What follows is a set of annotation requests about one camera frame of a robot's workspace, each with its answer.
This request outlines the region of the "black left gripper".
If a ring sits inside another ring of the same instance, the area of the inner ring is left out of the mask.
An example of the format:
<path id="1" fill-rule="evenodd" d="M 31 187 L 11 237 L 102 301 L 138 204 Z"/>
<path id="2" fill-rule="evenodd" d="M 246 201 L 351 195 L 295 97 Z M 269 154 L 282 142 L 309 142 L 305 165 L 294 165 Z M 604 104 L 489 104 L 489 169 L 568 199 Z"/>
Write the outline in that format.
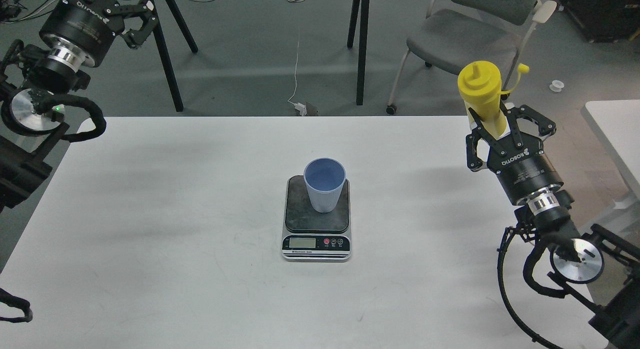
<path id="1" fill-rule="evenodd" d="M 115 41 L 138 49 L 153 33 L 159 20 L 153 0 L 121 4 L 116 0 L 60 0 L 46 19 L 39 37 L 52 48 L 69 43 L 86 56 L 84 66 L 102 64 Z"/>

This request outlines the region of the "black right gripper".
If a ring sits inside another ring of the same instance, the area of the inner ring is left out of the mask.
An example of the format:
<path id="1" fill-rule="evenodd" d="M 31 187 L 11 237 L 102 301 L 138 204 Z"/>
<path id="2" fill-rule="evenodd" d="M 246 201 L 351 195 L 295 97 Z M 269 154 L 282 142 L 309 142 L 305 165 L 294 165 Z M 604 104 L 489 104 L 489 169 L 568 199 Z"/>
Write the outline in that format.
<path id="1" fill-rule="evenodd" d="M 564 182 L 546 155 L 546 139 L 556 134 L 556 122 L 526 104 L 502 104 L 506 127 L 497 140 L 482 124 L 480 115 L 471 107 L 469 114 L 475 128 L 465 137 L 466 164 L 472 172 L 487 168 L 478 157 L 482 139 L 493 150 L 493 173 L 509 202 L 522 206 L 531 194 L 542 188 L 558 191 Z"/>

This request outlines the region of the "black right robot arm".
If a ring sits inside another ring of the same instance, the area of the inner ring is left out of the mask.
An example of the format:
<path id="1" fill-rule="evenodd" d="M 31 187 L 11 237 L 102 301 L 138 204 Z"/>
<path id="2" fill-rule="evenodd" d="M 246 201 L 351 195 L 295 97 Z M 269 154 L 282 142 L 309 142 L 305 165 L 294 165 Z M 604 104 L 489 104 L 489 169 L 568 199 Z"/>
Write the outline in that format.
<path id="1" fill-rule="evenodd" d="M 639 249 L 600 224 L 580 234 L 570 217 L 574 201 L 562 189 L 563 181 L 544 151 L 543 142 L 556 132 L 556 124 L 533 108 L 499 105 L 509 133 L 496 138 L 471 107 L 471 133 L 466 136 L 467 167 L 493 172 L 510 203 L 516 206 L 516 226 L 504 230 L 498 247 L 497 279 L 510 317 L 535 343 L 555 349 L 556 344 L 529 327 L 515 312 L 506 294 L 504 264 L 514 237 L 533 243 L 523 265 L 525 283 L 537 294 L 563 299 L 571 295 L 594 316 L 590 326 L 618 349 L 640 346 Z M 605 269 L 604 254 L 624 265 L 622 289 L 605 305 L 597 305 L 573 285 L 599 279 Z"/>

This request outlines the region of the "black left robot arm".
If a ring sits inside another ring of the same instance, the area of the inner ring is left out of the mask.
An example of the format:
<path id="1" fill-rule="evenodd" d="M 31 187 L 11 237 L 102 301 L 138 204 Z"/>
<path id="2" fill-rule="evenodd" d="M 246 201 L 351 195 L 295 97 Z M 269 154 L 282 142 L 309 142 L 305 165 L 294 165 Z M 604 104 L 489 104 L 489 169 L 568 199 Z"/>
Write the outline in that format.
<path id="1" fill-rule="evenodd" d="M 2 209 L 23 203 L 51 175 L 45 158 L 58 142 L 88 141 L 106 131 L 102 109 L 75 94 L 90 83 L 82 68 L 102 64 L 116 37 L 139 48 L 158 23 L 153 0 L 59 0 L 39 31 L 46 48 L 12 42 L 1 60 L 2 123 L 44 140 L 26 151 L 2 137 Z"/>

